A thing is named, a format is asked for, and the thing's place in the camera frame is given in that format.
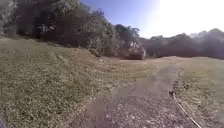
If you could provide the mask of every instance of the dirt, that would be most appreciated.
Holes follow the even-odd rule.
[[[74,118],[71,128],[195,128],[169,92],[178,78],[178,66],[120,87],[96,99]]]

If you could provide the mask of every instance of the tree line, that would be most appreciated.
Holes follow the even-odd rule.
[[[224,33],[218,29],[194,35],[179,34],[144,39],[139,29],[112,25],[101,10],[92,10],[79,0],[1,0],[0,32],[8,36],[51,41],[68,47],[83,47],[106,56],[122,56],[131,42],[143,47],[148,57],[224,58]]]
[[[94,49],[113,56],[137,40],[139,29],[112,25],[101,10],[79,0],[2,0],[0,30],[9,36]]]
[[[179,34],[170,38],[140,38],[149,57],[211,57],[224,59],[224,32],[219,29],[197,34]]]

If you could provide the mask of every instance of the sunlight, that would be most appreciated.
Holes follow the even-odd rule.
[[[154,35],[173,36],[212,28],[224,30],[223,0],[160,0]]]

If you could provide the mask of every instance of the grass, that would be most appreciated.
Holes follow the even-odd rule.
[[[83,49],[1,39],[0,120],[10,128],[56,127],[88,96],[146,77],[158,65],[101,62]]]
[[[187,59],[183,64],[179,97],[190,115],[203,128],[224,126],[224,61]]]

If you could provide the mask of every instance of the bright sky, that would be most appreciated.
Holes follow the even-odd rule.
[[[219,28],[224,30],[224,0],[81,0],[101,8],[113,24],[130,25],[140,35],[174,36]]]

